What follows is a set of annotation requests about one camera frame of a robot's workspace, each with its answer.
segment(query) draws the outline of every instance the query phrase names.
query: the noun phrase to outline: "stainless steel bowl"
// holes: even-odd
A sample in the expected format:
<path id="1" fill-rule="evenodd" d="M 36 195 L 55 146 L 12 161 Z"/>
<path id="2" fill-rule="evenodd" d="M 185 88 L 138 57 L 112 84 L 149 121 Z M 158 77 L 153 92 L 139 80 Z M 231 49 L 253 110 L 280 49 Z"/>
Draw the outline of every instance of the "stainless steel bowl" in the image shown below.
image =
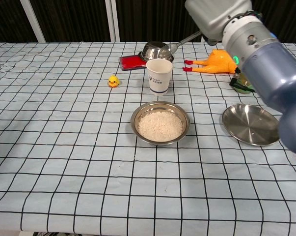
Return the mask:
<path id="1" fill-rule="evenodd" d="M 177 137 L 176 139 L 167 141 L 167 142 L 155 142 L 149 139 L 144 138 L 141 134 L 139 134 L 137 128 L 138 123 L 142 117 L 144 117 L 147 114 L 153 113 L 153 112 L 160 112 L 160 111 L 168 111 L 173 112 L 177 117 L 182 121 L 183 123 L 183 133 Z M 168 145 L 172 144 L 174 142 L 177 142 L 181 140 L 188 132 L 190 125 L 190 120 L 187 115 L 187 113 L 181 108 L 180 106 L 177 106 L 176 104 L 170 103 L 170 102 L 164 102 L 164 101 L 154 101 L 149 102 L 146 104 L 143 104 L 141 107 L 138 107 L 131 118 L 131 126 L 134 131 L 134 133 L 141 138 L 143 141 L 146 141 L 147 143 L 154 144 L 154 145 Z"/>
<path id="2" fill-rule="evenodd" d="M 226 109 L 222 121 L 236 139 L 255 146 L 267 146 L 279 140 L 279 121 L 260 107 L 237 104 Z"/>
<path id="3" fill-rule="evenodd" d="M 166 56 L 159 55 L 160 49 L 165 45 L 166 44 L 163 42 L 157 42 L 157 41 L 147 42 L 146 45 L 144 45 L 142 52 L 139 53 L 139 56 L 144 61 L 157 59 L 157 58 L 173 61 L 174 57 L 172 55 L 166 55 Z"/>

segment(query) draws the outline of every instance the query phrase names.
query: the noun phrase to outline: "uncooked rice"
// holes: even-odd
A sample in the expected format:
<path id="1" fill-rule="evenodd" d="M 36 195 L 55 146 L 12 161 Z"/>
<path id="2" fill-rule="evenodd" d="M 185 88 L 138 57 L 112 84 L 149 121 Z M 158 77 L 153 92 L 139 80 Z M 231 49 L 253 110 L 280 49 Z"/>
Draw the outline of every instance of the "uncooked rice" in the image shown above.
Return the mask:
<path id="1" fill-rule="evenodd" d="M 146 139 L 167 142 L 182 134 L 183 124 L 174 113 L 154 112 L 140 119 L 138 132 Z"/>

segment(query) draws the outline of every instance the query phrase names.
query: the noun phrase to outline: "gray robot arm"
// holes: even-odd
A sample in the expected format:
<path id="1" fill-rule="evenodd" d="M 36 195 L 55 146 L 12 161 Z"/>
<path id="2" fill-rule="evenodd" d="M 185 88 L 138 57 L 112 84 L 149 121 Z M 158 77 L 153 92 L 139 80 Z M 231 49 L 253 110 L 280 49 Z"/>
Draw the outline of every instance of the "gray robot arm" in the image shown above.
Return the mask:
<path id="1" fill-rule="evenodd" d="M 296 59 L 254 15 L 250 0 L 187 0 L 185 7 L 210 42 L 222 40 L 269 107 L 281 112 L 279 134 L 296 153 Z"/>

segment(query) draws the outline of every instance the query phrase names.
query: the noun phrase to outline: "yellow rubber duck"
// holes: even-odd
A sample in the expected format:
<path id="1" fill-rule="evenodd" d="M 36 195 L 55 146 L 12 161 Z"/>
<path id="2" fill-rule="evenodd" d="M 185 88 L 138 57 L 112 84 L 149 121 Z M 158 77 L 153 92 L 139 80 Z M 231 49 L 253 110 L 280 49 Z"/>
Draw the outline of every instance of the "yellow rubber duck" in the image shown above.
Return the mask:
<path id="1" fill-rule="evenodd" d="M 108 85 L 112 88 L 119 86 L 120 82 L 116 75 L 111 75 L 108 79 Z"/>
<path id="2" fill-rule="evenodd" d="M 235 73 L 237 65 L 225 50 L 213 49 L 207 60 L 186 60 L 185 64 L 198 64 L 204 67 L 183 67 L 184 71 L 205 73 Z"/>

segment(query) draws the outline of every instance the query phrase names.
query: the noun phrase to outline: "table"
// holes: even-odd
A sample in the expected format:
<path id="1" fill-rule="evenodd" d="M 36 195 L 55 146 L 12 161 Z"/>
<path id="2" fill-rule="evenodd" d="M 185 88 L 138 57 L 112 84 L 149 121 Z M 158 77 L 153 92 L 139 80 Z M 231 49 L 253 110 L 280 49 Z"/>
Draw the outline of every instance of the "table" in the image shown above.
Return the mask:
<path id="1" fill-rule="evenodd" d="M 180 48 L 159 97 L 187 111 L 187 136 L 155 147 L 133 134 L 132 112 L 157 97 L 146 71 L 122 71 L 119 57 L 144 44 L 0 43 L 0 229 L 296 236 L 296 155 L 238 142 L 221 122 L 237 103 L 280 114 L 230 88 L 228 74 L 182 70 L 220 44 Z"/>

